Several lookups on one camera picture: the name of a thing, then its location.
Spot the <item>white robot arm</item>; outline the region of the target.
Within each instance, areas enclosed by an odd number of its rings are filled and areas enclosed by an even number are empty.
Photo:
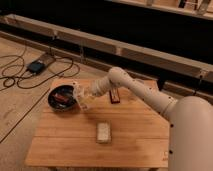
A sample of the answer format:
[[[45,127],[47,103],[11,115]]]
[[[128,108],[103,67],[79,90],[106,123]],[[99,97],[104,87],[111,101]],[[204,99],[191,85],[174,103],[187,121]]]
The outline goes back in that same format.
[[[82,110],[91,100],[124,87],[170,124],[168,171],[213,171],[213,105],[197,96],[173,98],[131,77],[120,67],[88,86],[77,83],[74,98]]]

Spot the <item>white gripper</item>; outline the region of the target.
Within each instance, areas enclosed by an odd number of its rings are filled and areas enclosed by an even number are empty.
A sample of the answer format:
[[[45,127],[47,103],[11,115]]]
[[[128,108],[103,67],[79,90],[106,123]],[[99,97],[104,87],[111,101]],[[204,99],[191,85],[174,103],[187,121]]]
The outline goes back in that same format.
[[[78,99],[79,97],[83,96],[83,87],[79,82],[74,81],[72,83],[74,89],[73,89],[73,96],[75,99]],[[89,86],[90,92],[95,97],[101,96],[101,91],[99,89],[99,86],[96,82],[92,82]],[[88,105],[85,103],[79,103],[79,107],[81,110],[88,110]]]

